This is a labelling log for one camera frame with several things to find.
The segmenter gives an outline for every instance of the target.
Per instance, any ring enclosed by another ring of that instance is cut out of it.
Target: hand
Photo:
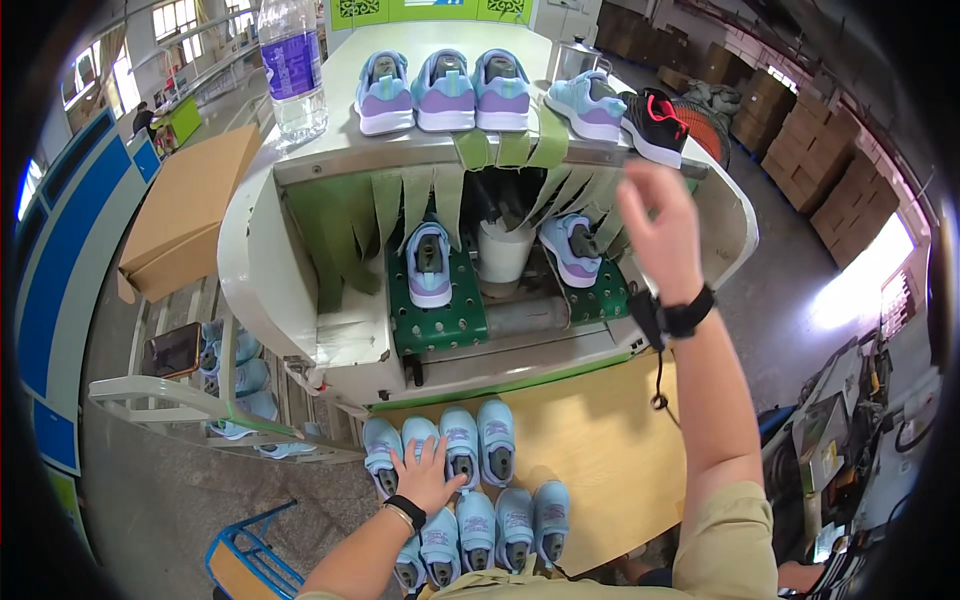
[[[444,483],[444,463],[446,462],[446,436],[440,437],[437,450],[432,450],[435,440],[430,436],[423,442],[420,451],[420,461],[414,450],[417,441],[411,440],[403,456],[406,464],[400,462],[400,457],[391,448],[390,460],[396,469],[396,493],[410,500],[420,507],[427,516],[436,514],[444,507],[457,490],[467,482],[467,476],[457,475]]]
[[[648,160],[628,162],[616,188],[623,224],[643,273],[663,306],[690,304],[704,287],[697,208],[680,172]],[[651,220],[650,210],[656,210]]]

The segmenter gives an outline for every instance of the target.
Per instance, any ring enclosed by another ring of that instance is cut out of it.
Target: smartphone
[[[191,323],[158,335],[143,343],[140,372],[152,377],[173,379],[200,367],[200,324]]]

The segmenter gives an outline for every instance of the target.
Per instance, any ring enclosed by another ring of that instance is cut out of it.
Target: blue chair
[[[274,516],[296,504],[297,500],[290,500],[266,513],[233,523],[210,544],[206,572],[232,600],[293,600],[297,595],[303,577],[274,554],[263,539]],[[260,531],[255,533],[252,526],[261,521]]]

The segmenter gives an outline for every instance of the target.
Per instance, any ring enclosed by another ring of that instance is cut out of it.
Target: black sneaker
[[[680,152],[690,127],[677,118],[670,97],[653,87],[640,95],[625,91],[620,100],[627,105],[620,127],[634,138],[641,156],[675,169],[680,168]]]

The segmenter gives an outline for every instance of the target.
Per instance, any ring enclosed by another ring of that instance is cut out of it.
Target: white roller
[[[529,224],[507,231],[503,218],[480,223],[477,233],[480,282],[483,293],[494,298],[510,296],[519,284],[536,232]]]

